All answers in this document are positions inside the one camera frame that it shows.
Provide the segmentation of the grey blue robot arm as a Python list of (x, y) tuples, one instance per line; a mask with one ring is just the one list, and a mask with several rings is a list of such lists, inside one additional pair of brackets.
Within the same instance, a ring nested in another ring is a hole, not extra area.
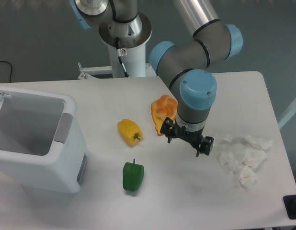
[(216, 79), (206, 69), (236, 55), (243, 46), (240, 30), (223, 24), (207, 0), (174, 2), (192, 41), (177, 47), (170, 41), (157, 44), (146, 57), (152, 34), (149, 19), (136, 0), (72, 0), (70, 5), (81, 26), (98, 28), (107, 45), (115, 78), (143, 77), (149, 63), (178, 101), (173, 118), (168, 115), (160, 132), (168, 140), (180, 138), (209, 155), (213, 138), (202, 135), (216, 98)]

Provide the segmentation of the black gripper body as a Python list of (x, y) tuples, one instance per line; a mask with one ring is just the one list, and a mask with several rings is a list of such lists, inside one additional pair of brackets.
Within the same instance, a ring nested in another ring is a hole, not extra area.
[(197, 131), (187, 131), (185, 128), (180, 127), (178, 124), (174, 125), (172, 138), (179, 138), (188, 142), (193, 148), (198, 148), (201, 144), (202, 132), (204, 128)]

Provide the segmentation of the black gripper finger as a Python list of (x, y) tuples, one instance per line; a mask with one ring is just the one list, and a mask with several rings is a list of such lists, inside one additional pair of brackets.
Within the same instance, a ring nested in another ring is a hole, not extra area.
[(214, 144), (214, 138), (210, 136), (203, 137), (201, 136), (199, 138), (199, 144), (198, 147), (196, 148), (197, 153), (196, 157), (199, 157), (200, 154), (204, 154), (206, 156), (210, 155), (210, 152), (213, 148)]
[(170, 143), (171, 140), (176, 137), (175, 134), (175, 123), (174, 121), (169, 118), (166, 117), (166, 119), (164, 120), (164, 122), (162, 123), (161, 129), (160, 129), (160, 133), (165, 135), (165, 137), (168, 139), (167, 142)]

